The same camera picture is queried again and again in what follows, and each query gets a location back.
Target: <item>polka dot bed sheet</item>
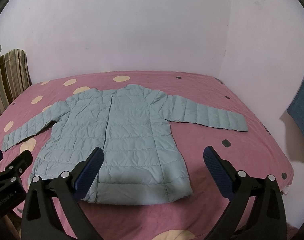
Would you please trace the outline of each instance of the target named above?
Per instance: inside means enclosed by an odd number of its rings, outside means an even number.
[[[0,117],[0,148],[3,137],[23,125],[53,103],[88,90],[119,89],[138,84],[168,95],[180,95],[197,103],[243,114],[248,132],[215,129],[191,123],[170,122],[179,151],[187,165],[194,194],[173,203],[147,206],[116,206],[80,201],[80,206],[100,235],[107,240],[190,240],[204,239],[228,204],[203,162],[203,150],[211,145],[222,159],[252,177],[273,174],[280,189],[288,188],[293,168],[271,133],[222,81],[199,74],[158,71],[107,72],[44,81],[29,87]],[[16,156],[28,149],[36,158],[50,138],[51,128],[12,147],[4,153],[0,171]],[[22,175],[27,178],[32,165]],[[57,212],[66,232],[74,236],[61,207]],[[22,215],[23,204],[14,211]],[[249,201],[240,226],[244,225],[253,200]]]

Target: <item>jacket sleeve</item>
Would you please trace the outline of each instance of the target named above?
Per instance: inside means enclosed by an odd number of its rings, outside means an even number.
[[[58,101],[50,108],[23,124],[20,128],[4,136],[3,151],[7,151],[15,144],[24,139],[36,135],[43,128],[47,127],[50,122],[59,122],[61,118],[70,111],[68,104],[65,101]]]
[[[248,131],[245,118],[241,114],[205,106],[181,96],[169,96],[162,91],[147,88],[144,89],[144,96],[150,108],[168,121]]]

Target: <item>quilted jacket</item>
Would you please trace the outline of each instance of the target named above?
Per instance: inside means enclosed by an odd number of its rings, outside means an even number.
[[[85,160],[95,147],[104,163],[84,200],[146,205],[192,194],[187,168],[168,121],[247,131],[243,115],[195,103],[140,85],[90,89],[58,101],[4,137],[3,150],[36,135],[50,122],[51,137],[29,176],[56,178]]]

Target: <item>striped headboard cover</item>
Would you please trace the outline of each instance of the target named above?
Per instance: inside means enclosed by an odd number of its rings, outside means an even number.
[[[0,57],[0,115],[31,85],[26,53],[13,49]]]

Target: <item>wall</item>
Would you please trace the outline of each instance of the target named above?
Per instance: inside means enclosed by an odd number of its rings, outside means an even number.
[[[304,138],[285,112],[304,76],[304,9],[298,0],[232,0],[219,78],[265,124],[295,171],[287,221],[304,221]]]
[[[2,54],[26,51],[32,83],[114,70],[218,76],[230,0],[10,0]]]

